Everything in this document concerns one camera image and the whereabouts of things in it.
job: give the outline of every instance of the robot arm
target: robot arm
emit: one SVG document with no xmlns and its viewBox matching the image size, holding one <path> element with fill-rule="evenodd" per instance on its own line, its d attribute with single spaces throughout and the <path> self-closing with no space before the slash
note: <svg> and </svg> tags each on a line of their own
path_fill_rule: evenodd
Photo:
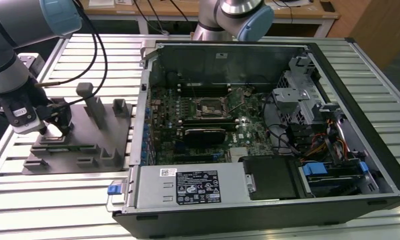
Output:
<svg viewBox="0 0 400 240">
<path fill-rule="evenodd" d="M 253 42 L 265 35 L 275 12 L 264 0 L 201 0 L 193 40 Z"/>
<path fill-rule="evenodd" d="M 14 132 L 26 134 L 45 128 L 38 108 L 52 102 L 42 88 L 34 87 L 14 49 L 81 28 L 72 0 L 0 0 L 0 105 Z"/>
<path fill-rule="evenodd" d="M 257 41 L 269 29 L 273 10 L 264 0 L 201 0 L 195 40 Z M 45 124 L 66 126 L 70 111 L 50 111 L 52 102 L 29 73 L 14 49 L 81 28 L 81 18 L 73 0 L 0 0 L 0 105 L 18 134 L 45 132 Z M 60 128 L 62 134 L 69 129 Z"/>
</svg>

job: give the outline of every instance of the blue latch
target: blue latch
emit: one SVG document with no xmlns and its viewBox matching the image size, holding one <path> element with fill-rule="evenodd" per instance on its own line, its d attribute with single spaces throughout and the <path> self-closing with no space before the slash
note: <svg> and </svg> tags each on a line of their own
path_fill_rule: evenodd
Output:
<svg viewBox="0 0 400 240">
<path fill-rule="evenodd" d="M 121 195 L 121 185 L 109 185 L 108 195 Z"/>
<path fill-rule="evenodd" d="M 301 170 L 303 170 L 305 176 L 328 173 L 327 167 L 321 162 L 307 163 L 301 167 Z"/>
<path fill-rule="evenodd" d="M 369 171 L 368 165 L 364 161 L 360 162 L 360 168 L 363 173 L 367 173 Z"/>
</svg>

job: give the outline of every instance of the wooden desk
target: wooden desk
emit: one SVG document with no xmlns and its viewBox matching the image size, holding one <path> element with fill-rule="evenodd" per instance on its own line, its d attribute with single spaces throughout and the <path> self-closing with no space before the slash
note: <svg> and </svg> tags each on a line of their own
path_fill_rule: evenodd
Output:
<svg viewBox="0 0 400 240">
<path fill-rule="evenodd" d="M 400 52 L 400 0 L 332 0 L 343 14 L 328 36 L 351 37 L 384 69 Z"/>
<path fill-rule="evenodd" d="M 148 24 L 144 20 L 137 7 L 135 5 L 120 5 L 116 4 L 115 8 L 104 9 L 88 9 L 89 0 L 81 0 L 85 7 L 85 12 L 93 20 L 136 20 L 139 24 L 140 34 L 149 34 Z M 168 0 L 151 0 L 156 13 L 163 21 L 184 21 L 181 13 L 172 5 Z M 188 17 L 189 21 L 196 22 L 199 20 L 199 2 L 189 2 L 184 0 L 175 0 L 180 10 Z M 140 10 L 145 15 L 148 21 L 156 21 L 157 18 L 152 11 L 152 8 L 147 0 L 140 0 L 139 3 Z M 275 20 L 273 23 L 277 24 L 312 24 L 319 25 L 315 37 L 324 38 L 328 35 L 329 29 L 336 19 L 339 19 L 340 14 L 337 12 L 325 12 L 323 10 L 319 0 L 315 0 L 312 4 L 292 7 L 292 17 L 291 20 L 291 10 L 288 8 L 275 10 Z"/>
</svg>

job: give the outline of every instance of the open computer tower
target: open computer tower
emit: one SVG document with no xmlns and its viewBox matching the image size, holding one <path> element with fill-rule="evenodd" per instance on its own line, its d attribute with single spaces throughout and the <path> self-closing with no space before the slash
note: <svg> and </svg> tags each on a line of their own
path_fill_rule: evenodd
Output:
<svg viewBox="0 0 400 240">
<path fill-rule="evenodd" d="M 315 43 L 144 43 L 113 219 L 136 238 L 336 225 L 400 206 L 400 165 Z"/>
</svg>

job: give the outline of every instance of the motherboard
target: motherboard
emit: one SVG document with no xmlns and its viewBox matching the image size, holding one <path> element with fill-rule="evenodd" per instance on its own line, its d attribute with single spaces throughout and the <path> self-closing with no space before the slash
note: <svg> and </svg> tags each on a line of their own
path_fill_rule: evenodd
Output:
<svg viewBox="0 0 400 240">
<path fill-rule="evenodd" d="M 231 163 L 273 154 L 263 122 L 264 94 L 251 86 L 155 87 L 155 165 Z"/>
</svg>

